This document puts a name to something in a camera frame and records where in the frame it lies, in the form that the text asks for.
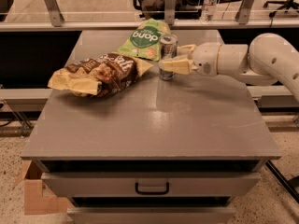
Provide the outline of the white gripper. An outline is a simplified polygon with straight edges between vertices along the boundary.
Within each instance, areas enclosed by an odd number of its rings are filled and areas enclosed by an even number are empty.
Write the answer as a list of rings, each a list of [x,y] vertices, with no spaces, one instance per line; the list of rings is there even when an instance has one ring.
[[[188,75],[192,71],[202,76],[214,77],[217,75],[217,61],[220,43],[206,42],[199,46],[195,44],[177,47],[177,56],[186,56],[184,59],[164,59],[158,62],[159,67],[167,72]]]

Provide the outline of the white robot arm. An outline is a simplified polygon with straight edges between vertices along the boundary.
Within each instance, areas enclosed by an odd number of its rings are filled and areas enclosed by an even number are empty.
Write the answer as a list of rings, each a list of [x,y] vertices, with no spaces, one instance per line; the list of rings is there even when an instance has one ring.
[[[226,75],[256,86],[280,82],[299,100],[299,52],[280,35],[261,34],[248,45],[185,45],[177,53],[173,58],[161,59],[159,67],[182,75],[193,71],[201,76]]]

